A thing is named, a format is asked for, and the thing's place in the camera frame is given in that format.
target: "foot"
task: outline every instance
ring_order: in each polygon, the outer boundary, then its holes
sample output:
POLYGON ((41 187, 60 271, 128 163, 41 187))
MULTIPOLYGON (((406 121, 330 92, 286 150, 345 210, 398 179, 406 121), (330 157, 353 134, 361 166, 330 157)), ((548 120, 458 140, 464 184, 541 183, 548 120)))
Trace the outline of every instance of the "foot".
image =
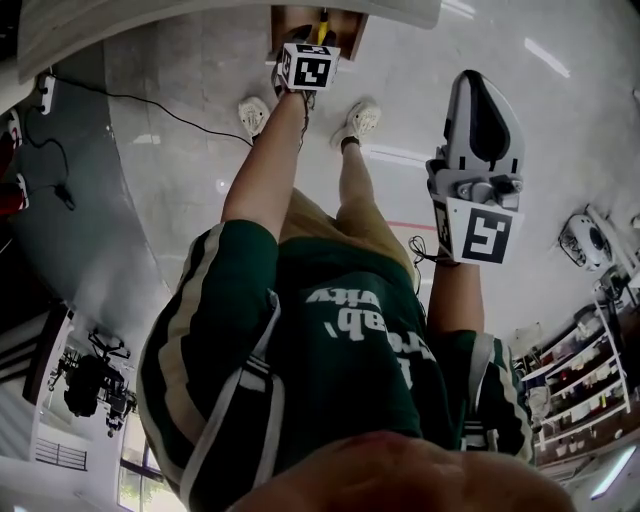
POLYGON ((265 105, 264 101, 256 96, 251 96, 246 100, 243 100, 238 105, 238 114, 240 115, 240 121, 247 130, 249 136, 253 139, 260 135, 267 119, 269 119, 269 107, 265 105))
POLYGON ((24 181, 24 176, 20 173, 16 174, 16 183, 20 187, 22 191, 22 204, 20 205, 20 210, 24 210, 29 208, 29 196, 27 194, 27 183, 24 181))
POLYGON ((331 147, 342 152, 342 141, 347 137, 355 137, 361 141, 378 125, 382 112, 372 100, 356 103, 347 115, 347 122, 331 137, 331 147))

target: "person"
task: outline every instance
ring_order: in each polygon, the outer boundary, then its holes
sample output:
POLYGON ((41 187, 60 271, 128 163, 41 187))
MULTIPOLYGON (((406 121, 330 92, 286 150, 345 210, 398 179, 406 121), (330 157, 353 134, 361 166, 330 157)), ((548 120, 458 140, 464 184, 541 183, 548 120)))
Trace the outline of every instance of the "person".
POLYGON ((441 260, 425 318, 360 150, 380 108, 359 102, 331 139, 334 218, 294 188, 310 98, 280 93, 271 115, 240 105, 255 144, 142 354, 139 412, 171 488, 194 511, 572 510, 527 464, 500 340, 483 338, 469 406, 478 267, 441 260), (472 420, 502 453, 461 451, 472 420))

